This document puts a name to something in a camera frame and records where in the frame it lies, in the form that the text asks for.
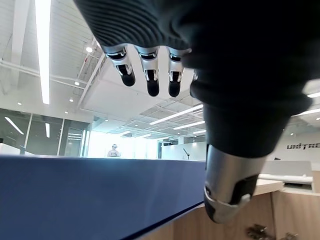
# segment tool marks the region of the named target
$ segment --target fluorescent light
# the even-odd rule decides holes
[[[189,127],[200,125],[200,124],[204,124],[204,123],[205,123],[205,121],[197,121],[197,122],[190,123],[190,124],[187,124],[187,125],[177,126],[173,130],[185,129],[185,128],[189,128]]]
[[[201,130],[201,131],[194,131],[192,134],[203,134],[205,133],[207,130]]]
[[[45,123],[45,134],[47,138],[50,138],[50,124],[49,123]]]
[[[165,137],[160,137],[160,138],[156,138],[156,139],[153,139],[153,140],[165,140],[165,139],[169,139],[169,137],[165,136]]]
[[[123,136],[123,135],[126,135],[126,134],[129,134],[131,133],[130,131],[124,131],[124,132],[121,132],[119,134],[117,134],[118,136]]]
[[[142,136],[136,136],[136,138],[146,138],[146,137],[150,137],[151,134],[145,134],[145,135],[142,135]]]
[[[49,88],[49,38],[50,38],[51,0],[35,0],[36,38],[42,102],[50,104]]]
[[[309,94],[308,97],[309,97],[309,98],[312,98],[312,99],[313,99],[313,98],[320,97],[320,92],[316,92],[316,93]]]
[[[294,115],[294,116],[301,116],[301,115],[307,115],[307,114],[315,114],[315,113],[319,113],[320,112],[320,108],[317,109],[312,109],[312,110],[308,110],[308,111],[304,111],[300,114]]]
[[[157,121],[153,121],[153,122],[151,122],[151,123],[149,123],[149,124],[150,124],[150,125],[155,125],[155,124],[164,122],[164,121],[166,121],[166,120],[176,118],[176,117],[181,116],[181,115],[183,115],[183,114],[190,113],[190,112],[192,112],[192,111],[194,111],[194,110],[202,109],[203,107],[204,107],[204,105],[203,105],[203,104],[200,104],[200,105],[194,106],[194,107],[192,107],[192,108],[189,108],[189,109],[187,109],[187,110],[184,110],[184,111],[175,113],[175,114],[173,114],[173,115],[170,115],[170,116],[167,116],[167,117],[164,117],[164,118],[161,118],[161,119],[159,119],[159,120],[157,120]]]
[[[92,49],[92,47],[90,47],[90,46],[87,46],[86,48],[85,48],[85,50],[88,52],[88,53],[92,53],[94,50]]]
[[[20,134],[24,135],[24,133],[17,127],[17,125],[15,125],[15,123],[9,117],[5,116],[4,118],[12,125],[12,127],[15,128],[15,130],[17,130]]]

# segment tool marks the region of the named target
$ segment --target person in background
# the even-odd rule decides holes
[[[109,152],[108,152],[108,155],[107,155],[107,157],[109,158],[109,157],[111,157],[111,158],[115,158],[115,157],[120,157],[120,152],[118,152],[117,150],[116,150],[116,148],[117,148],[118,146],[116,145],[116,144],[113,144],[112,145],[112,150],[110,150]]]

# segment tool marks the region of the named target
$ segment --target robotic hand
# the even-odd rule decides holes
[[[232,218],[289,118],[311,105],[302,90],[320,75],[317,1],[74,1],[125,85],[135,84],[127,44],[140,55],[151,96],[159,93],[159,46],[169,52],[171,96],[183,65],[195,69],[190,93],[203,102],[206,123],[205,208],[216,223]]]

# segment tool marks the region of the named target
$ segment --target metal hinge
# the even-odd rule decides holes
[[[267,233],[267,227],[255,224],[246,230],[247,235],[254,240],[276,240],[276,238]],[[281,240],[298,240],[297,234],[286,233]]]

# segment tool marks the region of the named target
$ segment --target light wood panel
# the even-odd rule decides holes
[[[313,191],[315,193],[320,193],[320,171],[312,171],[313,175]]]
[[[284,188],[284,183],[282,181],[258,179],[256,182],[254,196],[260,194],[271,193],[274,191],[280,191]]]
[[[174,224],[169,222],[139,240],[174,240]]]
[[[301,240],[320,239],[320,194],[273,192],[277,239],[295,233]]]
[[[226,224],[213,223],[204,207],[197,208],[173,222],[173,239],[248,240],[246,228],[253,224],[267,226],[268,232],[274,234],[270,193],[253,197],[252,201]]]

